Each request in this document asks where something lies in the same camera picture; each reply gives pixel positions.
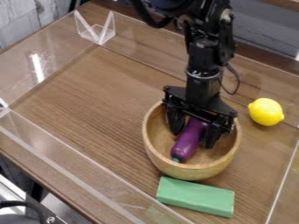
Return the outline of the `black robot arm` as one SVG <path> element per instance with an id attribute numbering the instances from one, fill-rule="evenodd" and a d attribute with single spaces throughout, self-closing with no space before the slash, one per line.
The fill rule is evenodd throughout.
<path id="1" fill-rule="evenodd" d="M 208 124 L 203 145 L 212 148 L 234 129 L 236 110 L 220 99 L 223 74 L 235 54 L 234 14 L 230 0 L 131 0 L 139 17 L 156 29 L 173 23 L 184 34 L 187 85 L 163 88 L 171 132 L 179 134 L 185 118 Z"/>

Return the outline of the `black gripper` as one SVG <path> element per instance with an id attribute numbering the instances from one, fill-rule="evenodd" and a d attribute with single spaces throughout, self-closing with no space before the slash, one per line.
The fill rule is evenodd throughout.
<path id="1" fill-rule="evenodd" d="M 185 116 L 208 124 L 204 148 L 211 149 L 222 134 L 234 129 L 236 110 L 222 100 L 222 71 L 199 73 L 187 71 L 184 87 L 164 86 L 163 105 L 171 132 L 177 136 L 183 131 Z"/>

